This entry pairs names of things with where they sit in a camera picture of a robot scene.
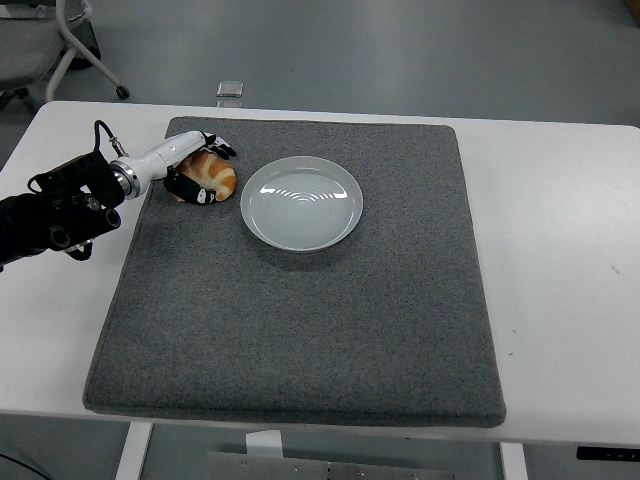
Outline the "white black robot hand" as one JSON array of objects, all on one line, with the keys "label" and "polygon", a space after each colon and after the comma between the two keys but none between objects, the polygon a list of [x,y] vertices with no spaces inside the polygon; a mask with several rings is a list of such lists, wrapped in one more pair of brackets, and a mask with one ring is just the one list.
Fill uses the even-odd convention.
[{"label": "white black robot hand", "polygon": [[120,176],[127,199],[144,193],[155,180],[182,202],[211,205],[235,189],[235,173],[228,161],[236,151],[222,138],[189,131],[165,139],[140,157],[122,157],[111,163]]}]

